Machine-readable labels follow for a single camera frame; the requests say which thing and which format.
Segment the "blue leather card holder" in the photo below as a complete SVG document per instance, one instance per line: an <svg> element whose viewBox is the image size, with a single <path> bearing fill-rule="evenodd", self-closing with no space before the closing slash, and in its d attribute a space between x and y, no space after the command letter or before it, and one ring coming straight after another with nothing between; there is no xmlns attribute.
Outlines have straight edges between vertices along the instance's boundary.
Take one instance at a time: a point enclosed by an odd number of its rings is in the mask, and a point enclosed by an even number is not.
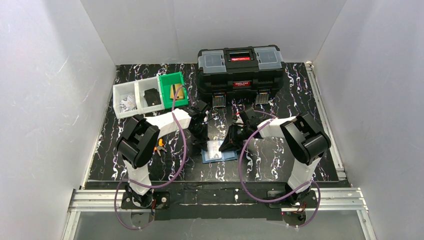
<svg viewBox="0 0 424 240"><path fill-rule="evenodd" d="M201 151L203 164L233 161L238 158L236 151L219 150L223 142L223 140L210 140L206 143L207 150Z"/></svg>

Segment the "patterned card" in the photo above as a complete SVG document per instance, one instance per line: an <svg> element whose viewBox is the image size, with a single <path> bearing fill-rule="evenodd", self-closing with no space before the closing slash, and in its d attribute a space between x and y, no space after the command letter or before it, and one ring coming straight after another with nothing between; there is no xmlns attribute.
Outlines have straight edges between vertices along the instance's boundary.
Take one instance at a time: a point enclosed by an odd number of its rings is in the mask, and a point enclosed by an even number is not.
<svg viewBox="0 0 424 240"><path fill-rule="evenodd" d="M219 150L221 147L221 141L220 140L211 140L207 143L208 151L206 152L205 159L207 161L215 161L215 160L221 160L223 157L222 152Z"/></svg>

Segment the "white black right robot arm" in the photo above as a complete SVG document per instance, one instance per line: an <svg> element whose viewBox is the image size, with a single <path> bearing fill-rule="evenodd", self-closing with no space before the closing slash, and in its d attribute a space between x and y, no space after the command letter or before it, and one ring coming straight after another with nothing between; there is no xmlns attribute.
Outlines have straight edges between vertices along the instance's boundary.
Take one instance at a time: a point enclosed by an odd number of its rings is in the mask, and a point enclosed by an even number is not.
<svg viewBox="0 0 424 240"><path fill-rule="evenodd" d="M307 112L302 114L270 119L262 119L260 111L248 108L240 111L235 122L229 127L219 151L240 151L247 149L252 139L281 138L288 144L294 156L294 163L285 194L274 199L258 198L250 193L241 181L243 190L253 200L266 204L283 202L301 202L309 193L313 184L313 174L323 155L331 148L332 143L324 129Z"/></svg>

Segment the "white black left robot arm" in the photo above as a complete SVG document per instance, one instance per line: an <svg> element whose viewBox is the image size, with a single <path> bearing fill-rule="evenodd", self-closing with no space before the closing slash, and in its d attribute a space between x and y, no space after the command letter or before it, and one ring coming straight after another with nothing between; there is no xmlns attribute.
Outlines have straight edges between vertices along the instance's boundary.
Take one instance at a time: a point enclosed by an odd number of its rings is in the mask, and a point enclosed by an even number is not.
<svg viewBox="0 0 424 240"><path fill-rule="evenodd" d="M125 191L137 207L149 208L154 201L148 162L158 140L175 131L188 130L193 146L207 150L209 138L205 121L210 109L200 100L194 106L182 106L165 114L151 117L134 115L130 118L116 142L116 149L128 173L129 185Z"/></svg>

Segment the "gold card in green bin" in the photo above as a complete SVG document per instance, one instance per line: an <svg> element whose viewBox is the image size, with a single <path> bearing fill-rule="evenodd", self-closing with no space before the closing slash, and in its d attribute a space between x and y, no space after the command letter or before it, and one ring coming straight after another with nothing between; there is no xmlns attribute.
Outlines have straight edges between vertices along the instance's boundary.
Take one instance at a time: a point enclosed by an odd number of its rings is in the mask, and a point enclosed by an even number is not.
<svg viewBox="0 0 424 240"><path fill-rule="evenodd" d="M182 87L181 83L175 83L170 86L170 98L173 100L174 98L176 100L184 100L185 94L184 94L184 88Z"/></svg>

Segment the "black card in white bin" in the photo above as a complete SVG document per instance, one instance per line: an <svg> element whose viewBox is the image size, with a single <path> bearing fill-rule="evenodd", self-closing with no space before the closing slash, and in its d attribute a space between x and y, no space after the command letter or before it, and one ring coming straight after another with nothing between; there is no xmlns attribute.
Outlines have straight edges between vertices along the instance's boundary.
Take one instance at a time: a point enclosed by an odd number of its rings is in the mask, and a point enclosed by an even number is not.
<svg viewBox="0 0 424 240"><path fill-rule="evenodd" d="M144 97L148 107L157 106L157 105L162 104L162 101L161 101L161 98L160 98L160 93L156 88L150 88L150 89L145 90L143 97Z"/></svg>

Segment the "white bin with black card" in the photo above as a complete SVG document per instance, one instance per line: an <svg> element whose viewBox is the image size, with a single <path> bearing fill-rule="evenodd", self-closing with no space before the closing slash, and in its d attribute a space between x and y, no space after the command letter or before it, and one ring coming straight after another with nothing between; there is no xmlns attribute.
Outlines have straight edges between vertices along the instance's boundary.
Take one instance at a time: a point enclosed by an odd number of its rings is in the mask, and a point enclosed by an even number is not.
<svg viewBox="0 0 424 240"><path fill-rule="evenodd" d="M142 115L165 109L158 76L136 80L134 90L138 114Z"/></svg>

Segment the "patterned cards in white bin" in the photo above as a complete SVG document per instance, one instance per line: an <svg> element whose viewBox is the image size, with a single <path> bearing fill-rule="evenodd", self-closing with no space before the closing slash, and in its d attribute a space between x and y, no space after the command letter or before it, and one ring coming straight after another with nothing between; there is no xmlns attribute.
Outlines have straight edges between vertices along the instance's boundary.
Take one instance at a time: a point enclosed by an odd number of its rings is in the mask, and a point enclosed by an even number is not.
<svg viewBox="0 0 424 240"><path fill-rule="evenodd" d="M125 112L136 110L137 109L137 104L136 104L136 97L135 97L135 95L130 94L130 95L124 97L120 101L119 106L121 108L121 110L120 110L121 113L125 113Z"/></svg>

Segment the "white bin with patterned cards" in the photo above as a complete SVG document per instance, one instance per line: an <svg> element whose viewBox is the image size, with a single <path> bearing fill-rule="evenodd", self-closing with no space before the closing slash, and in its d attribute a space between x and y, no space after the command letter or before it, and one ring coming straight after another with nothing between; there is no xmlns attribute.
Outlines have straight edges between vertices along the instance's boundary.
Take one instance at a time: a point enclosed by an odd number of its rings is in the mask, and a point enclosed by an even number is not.
<svg viewBox="0 0 424 240"><path fill-rule="evenodd" d="M113 109L117 119L138 114L134 82L115 84L112 87Z"/></svg>

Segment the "black toolbox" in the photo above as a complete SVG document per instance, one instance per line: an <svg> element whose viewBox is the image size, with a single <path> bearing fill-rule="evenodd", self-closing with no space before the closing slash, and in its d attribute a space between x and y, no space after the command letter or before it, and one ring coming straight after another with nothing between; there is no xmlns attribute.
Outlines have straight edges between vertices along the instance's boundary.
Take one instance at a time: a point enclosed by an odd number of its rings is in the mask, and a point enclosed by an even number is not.
<svg viewBox="0 0 424 240"><path fill-rule="evenodd" d="M198 97L214 108L233 99L266 104L289 80L288 65L273 44L201 49L197 65Z"/></svg>

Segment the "green plastic bin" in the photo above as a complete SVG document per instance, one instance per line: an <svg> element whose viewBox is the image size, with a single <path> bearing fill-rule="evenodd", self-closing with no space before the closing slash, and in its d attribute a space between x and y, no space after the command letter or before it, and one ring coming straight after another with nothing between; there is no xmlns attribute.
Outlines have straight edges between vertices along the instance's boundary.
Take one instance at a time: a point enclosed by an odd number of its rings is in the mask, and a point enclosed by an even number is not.
<svg viewBox="0 0 424 240"><path fill-rule="evenodd" d="M171 109L173 105L173 100L175 98L175 107L186 106L188 105L188 95L184 87L184 78L181 72L175 72L170 74L164 74L159 76L159 83L162 93L162 102L165 109Z"/></svg>

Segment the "yellow black handled pliers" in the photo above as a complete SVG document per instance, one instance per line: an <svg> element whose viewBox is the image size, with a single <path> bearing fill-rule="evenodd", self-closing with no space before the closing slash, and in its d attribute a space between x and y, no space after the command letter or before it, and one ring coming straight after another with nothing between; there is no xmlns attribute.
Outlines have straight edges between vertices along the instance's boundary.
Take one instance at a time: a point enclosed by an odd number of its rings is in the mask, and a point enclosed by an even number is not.
<svg viewBox="0 0 424 240"><path fill-rule="evenodd" d="M159 157L162 156L162 153L167 153L168 151L164 147L164 141L162 138L158 139L157 145L154 147L153 154L158 155Z"/></svg>

